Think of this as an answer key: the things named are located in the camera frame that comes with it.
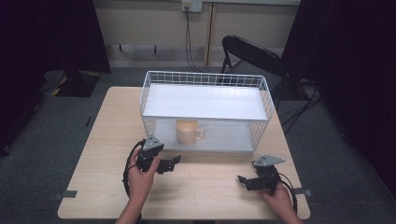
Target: wooden table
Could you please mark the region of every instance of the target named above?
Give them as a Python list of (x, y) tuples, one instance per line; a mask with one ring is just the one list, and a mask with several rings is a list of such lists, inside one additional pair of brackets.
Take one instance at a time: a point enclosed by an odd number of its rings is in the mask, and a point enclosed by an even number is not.
[[(141, 88), (113, 87), (93, 124), (67, 190), (75, 198), (63, 198), (60, 218), (118, 218), (128, 197), (122, 172), (132, 147), (146, 132), (139, 111)], [(155, 175), (142, 211), (143, 219), (161, 220), (258, 220), (276, 216), (255, 191), (247, 191), (237, 176), (257, 177), (251, 161), (261, 154), (283, 158), (276, 165), (295, 188), (301, 183), (276, 112), (252, 154), (166, 152), (163, 159), (181, 154), (175, 171)], [(303, 194), (297, 195), (298, 216), (309, 218)]]

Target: wire basket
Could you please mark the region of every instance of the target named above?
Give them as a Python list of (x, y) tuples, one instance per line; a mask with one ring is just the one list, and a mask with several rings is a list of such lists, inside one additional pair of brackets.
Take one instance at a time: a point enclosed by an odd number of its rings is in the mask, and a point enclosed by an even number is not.
[[(148, 71), (140, 96), (146, 133), (169, 150), (253, 152), (273, 110), (265, 78), (254, 75)], [(197, 120), (205, 137), (180, 144), (178, 119)]]

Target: mug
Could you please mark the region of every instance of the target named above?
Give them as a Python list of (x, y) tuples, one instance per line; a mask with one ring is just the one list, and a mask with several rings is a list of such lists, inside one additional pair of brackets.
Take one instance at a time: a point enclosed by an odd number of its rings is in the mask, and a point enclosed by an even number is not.
[(198, 128), (198, 120), (194, 119), (177, 119), (176, 130), (177, 141), (184, 145), (193, 144), (205, 137), (205, 130)]

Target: white shelf panel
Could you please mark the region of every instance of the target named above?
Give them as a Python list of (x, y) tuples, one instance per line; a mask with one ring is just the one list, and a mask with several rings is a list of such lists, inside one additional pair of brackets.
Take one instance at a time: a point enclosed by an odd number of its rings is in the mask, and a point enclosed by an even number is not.
[(143, 118), (268, 120), (258, 88), (155, 83)]

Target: human hand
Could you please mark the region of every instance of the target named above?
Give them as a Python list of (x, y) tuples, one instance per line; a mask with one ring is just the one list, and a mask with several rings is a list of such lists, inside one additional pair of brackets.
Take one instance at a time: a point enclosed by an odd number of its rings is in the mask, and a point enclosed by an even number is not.
[(160, 157), (155, 157), (147, 172), (142, 172), (136, 165), (136, 157), (141, 148), (138, 148), (132, 154), (128, 171), (129, 185), (129, 201), (123, 209), (117, 224), (136, 223), (142, 211), (143, 204), (149, 196), (152, 184), (154, 182), (154, 174), (160, 164)]
[(293, 210), (289, 191), (282, 183), (276, 184), (274, 195), (270, 195), (266, 190), (259, 191), (260, 196), (268, 202), (273, 212), (285, 223), (303, 223)]
[(154, 174), (160, 164), (160, 157), (157, 156), (152, 161), (147, 172), (142, 172), (136, 165), (136, 157), (139, 154), (141, 148), (137, 148), (132, 154), (131, 160), (129, 161), (129, 167), (133, 166), (128, 173), (128, 184), (130, 200), (136, 203), (144, 203), (149, 196), (151, 190)]

